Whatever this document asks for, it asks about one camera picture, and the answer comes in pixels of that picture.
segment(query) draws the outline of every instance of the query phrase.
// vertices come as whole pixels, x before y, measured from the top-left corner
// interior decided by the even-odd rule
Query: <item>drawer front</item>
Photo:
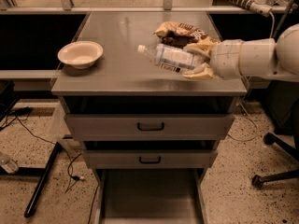
[[[82,155],[88,168],[93,169],[209,168],[217,157],[217,151],[83,150]]]
[[[234,121],[227,115],[71,115],[75,140],[220,140]]]

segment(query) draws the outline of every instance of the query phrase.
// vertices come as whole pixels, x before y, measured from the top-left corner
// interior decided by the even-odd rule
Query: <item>black stand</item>
[[[276,143],[288,154],[290,154],[297,161],[299,161],[299,151],[298,151],[299,150],[299,100],[297,100],[292,106],[291,118],[292,118],[293,139],[296,148],[289,146],[287,143],[283,142],[281,139],[277,138],[275,135],[271,133],[265,135],[263,141],[267,145],[272,145]],[[268,176],[256,175],[252,178],[252,185],[256,188],[261,188],[263,186],[263,183],[291,179],[291,178],[299,178],[299,169],[276,174],[276,175],[268,175]]]
[[[45,183],[48,180],[48,175],[50,173],[50,170],[55,162],[55,159],[57,157],[57,154],[62,150],[62,147],[59,143],[55,144],[55,147],[53,151],[50,154],[49,160],[47,162],[47,165],[45,168],[19,168],[19,171],[13,175],[7,174],[4,170],[0,170],[0,176],[5,177],[39,177],[38,183],[36,185],[36,189],[32,195],[32,198],[30,202],[27,205],[27,208],[25,210],[24,216],[26,218],[32,216],[35,213],[36,210],[36,204],[38,201],[38,198],[41,194],[42,189],[44,188]]]

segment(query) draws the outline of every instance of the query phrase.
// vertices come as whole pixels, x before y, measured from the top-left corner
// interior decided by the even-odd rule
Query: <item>drawer handle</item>
[[[142,164],[158,164],[161,162],[161,157],[159,156],[157,160],[151,159],[151,158],[144,158],[142,160],[142,157],[139,157],[139,162]]]
[[[139,131],[161,131],[164,129],[164,123],[162,122],[160,126],[154,127],[153,125],[147,125],[138,122],[137,128]]]

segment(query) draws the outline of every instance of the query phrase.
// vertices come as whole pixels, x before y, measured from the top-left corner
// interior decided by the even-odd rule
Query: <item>gray countertop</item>
[[[103,56],[85,70],[66,65],[52,93],[58,96],[238,96],[246,93],[240,79],[190,81],[155,67],[138,54],[138,45],[150,46],[159,41],[153,32],[164,21],[192,24],[217,37],[205,12],[92,12],[78,40],[101,44]]]

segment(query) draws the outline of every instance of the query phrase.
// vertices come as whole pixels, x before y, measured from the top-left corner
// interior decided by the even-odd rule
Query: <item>floor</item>
[[[30,116],[20,117],[21,122],[14,120],[0,132],[0,150],[9,154],[19,166],[43,167],[53,149],[53,144],[47,141],[55,142],[54,136],[57,137],[52,123],[57,102],[20,100],[14,108],[26,106],[33,108]],[[295,169],[298,168],[298,163],[278,147],[269,147],[263,143],[263,135],[273,132],[274,127],[260,103],[245,102],[244,106],[249,114],[244,115],[240,107],[236,109],[232,129],[221,141],[219,156],[207,171],[201,185],[208,223],[298,223],[298,179],[268,183],[262,189],[256,189],[250,183],[255,174],[269,175]],[[290,136],[280,137],[293,145]],[[63,147],[72,159],[79,154],[79,149],[74,144],[63,144]],[[70,180],[67,173],[69,163],[66,152],[60,152],[36,212],[29,218],[25,218],[23,214],[36,181],[1,178],[0,222],[93,223],[94,207],[98,200],[96,196],[93,203],[97,182],[79,156],[73,162],[73,175],[83,175],[85,180],[78,181],[67,190]]]

